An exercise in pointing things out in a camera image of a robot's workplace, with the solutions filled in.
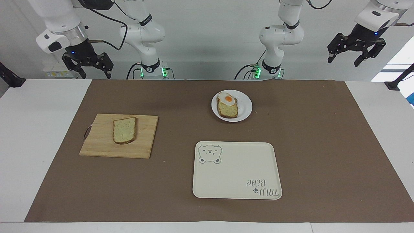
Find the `fried egg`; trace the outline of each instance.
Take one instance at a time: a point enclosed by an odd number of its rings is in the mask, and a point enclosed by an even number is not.
[[[233,96],[229,95],[228,93],[220,92],[218,97],[220,102],[222,102],[225,105],[233,106],[236,103]]]

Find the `slice of bread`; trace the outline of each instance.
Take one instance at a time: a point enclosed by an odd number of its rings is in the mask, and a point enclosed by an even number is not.
[[[234,98],[234,104],[228,106],[222,103],[217,97],[217,109],[219,111],[219,115],[224,118],[236,118],[238,115],[237,99]]]
[[[128,144],[135,140],[137,135],[137,118],[130,117],[113,121],[113,141],[116,144]]]

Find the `white plate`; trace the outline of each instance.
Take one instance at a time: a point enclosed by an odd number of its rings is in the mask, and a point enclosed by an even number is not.
[[[220,116],[219,111],[217,109],[217,96],[219,95],[220,92],[229,93],[234,98],[237,99],[238,115],[236,118],[230,119],[230,118],[224,118]],[[246,94],[244,94],[243,92],[236,91],[236,90],[224,90],[220,92],[217,93],[213,97],[213,100],[211,100],[211,109],[213,110],[214,114],[216,114],[218,118],[222,119],[223,121],[228,121],[228,122],[239,122],[239,121],[245,120],[246,118],[250,116],[250,113],[252,113],[252,110],[253,110],[253,104],[250,98]]]
[[[273,146],[253,142],[197,143],[193,194],[198,198],[281,198]]]

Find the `bear face outline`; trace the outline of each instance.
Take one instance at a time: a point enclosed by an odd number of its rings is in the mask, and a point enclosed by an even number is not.
[[[221,162],[221,153],[223,150],[220,146],[214,146],[214,145],[206,145],[206,146],[200,146],[198,148],[198,155],[200,156],[198,158],[198,161],[201,164],[204,164],[206,162],[214,162],[215,164],[219,164]]]

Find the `white table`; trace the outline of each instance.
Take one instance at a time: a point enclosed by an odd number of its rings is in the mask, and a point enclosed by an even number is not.
[[[90,82],[27,80],[0,99],[0,232],[414,232],[414,223],[23,223]],[[414,199],[414,109],[382,83],[347,85]]]

